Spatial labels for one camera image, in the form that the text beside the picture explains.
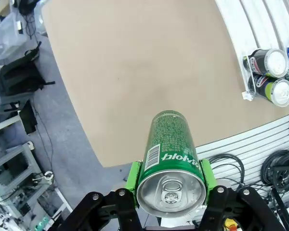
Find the bolt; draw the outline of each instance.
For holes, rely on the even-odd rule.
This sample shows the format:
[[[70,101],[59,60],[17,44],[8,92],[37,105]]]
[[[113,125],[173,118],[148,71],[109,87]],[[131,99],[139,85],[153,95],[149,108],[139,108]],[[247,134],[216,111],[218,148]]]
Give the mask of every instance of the bolt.
[[[119,192],[119,195],[120,195],[120,196],[124,196],[124,195],[125,195],[124,190],[121,190],[121,191]]]
[[[246,190],[243,191],[243,194],[244,194],[244,195],[249,195],[249,194],[250,194],[250,191],[249,191],[248,189],[246,189]]]
[[[99,198],[99,196],[97,194],[94,194],[92,198],[93,198],[93,200],[96,201]]]
[[[217,189],[217,191],[218,191],[219,193],[223,193],[225,190],[224,190],[222,187],[220,187],[220,188]]]

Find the cardboard surface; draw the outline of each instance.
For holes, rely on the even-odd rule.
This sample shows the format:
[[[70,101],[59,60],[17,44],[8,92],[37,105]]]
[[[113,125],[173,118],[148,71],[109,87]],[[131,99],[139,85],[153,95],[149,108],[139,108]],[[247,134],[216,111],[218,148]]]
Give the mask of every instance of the cardboard surface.
[[[43,18],[67,92],[105,167],[142,160],[153,117],[182,113],[195,146],[289,114],[242,99],[214,0],[52,0]]]

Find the barcode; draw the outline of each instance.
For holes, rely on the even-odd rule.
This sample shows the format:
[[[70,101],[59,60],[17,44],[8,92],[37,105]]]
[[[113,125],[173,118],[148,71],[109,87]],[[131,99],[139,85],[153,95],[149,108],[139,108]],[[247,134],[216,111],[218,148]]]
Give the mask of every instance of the barcode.
[[[148,154],[146,155],[146,162],[144,168],[145,171],[150,167],[159,164],[159,148],[160,144],[155,145],[148,151]]]

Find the silver can lid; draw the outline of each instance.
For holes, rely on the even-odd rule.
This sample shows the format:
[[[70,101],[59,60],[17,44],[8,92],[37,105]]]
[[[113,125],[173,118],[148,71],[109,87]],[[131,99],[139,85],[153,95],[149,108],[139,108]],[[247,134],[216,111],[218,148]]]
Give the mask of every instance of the silver can lid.
[[[271,49],[266,54],[266,69],[275,77],[283,77],[289,69],[286,53],[279,49]]]
[[[280,107],[286,107],[289,105],[289,81],[285,79],[279,79],[273,84],[271,91],[272,102]]]
[[[144,179],[137,201],[149,214],[162,218],[182,217],[203,204],[206,188],[201,179],[187,171],[160,171]]]

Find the gray floor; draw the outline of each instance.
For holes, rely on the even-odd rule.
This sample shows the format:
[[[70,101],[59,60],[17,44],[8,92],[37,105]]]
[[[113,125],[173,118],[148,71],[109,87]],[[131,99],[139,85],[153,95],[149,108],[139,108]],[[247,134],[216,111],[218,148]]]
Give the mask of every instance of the gray floor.
[[[65,89],[48,38],[38,36],[38,40],[42,42],[42,45],[37,67],[46,81],[56,81],[55,85],[46,86],[34,95],[33,102],[40,115],[37,120],[41,136],[38,132],[26,135],[22,124],[16,123],[5,129],[0,137],[0,147],[4,149],[26,141],[33,141],[37,158],[45,171],[51,169],[46,155],[51,159],[53,149],[52,166],[56,183],[67,201],[75,207],[88,192],[98,191],[104,195],[108,194],[114,185],[122,182],[131,165],[109,168],[101,166]],[[35,40],[28,41],[4,63],[7,64],[23,56],[26,50],[33,49],[35,46]],[[147,214],[139,210],[139,217],[141,223],[144,224]],[[156,218],[150,216],[146,225],[157,225]],[[103,230],[117,229],[118,222],[112,221]]]

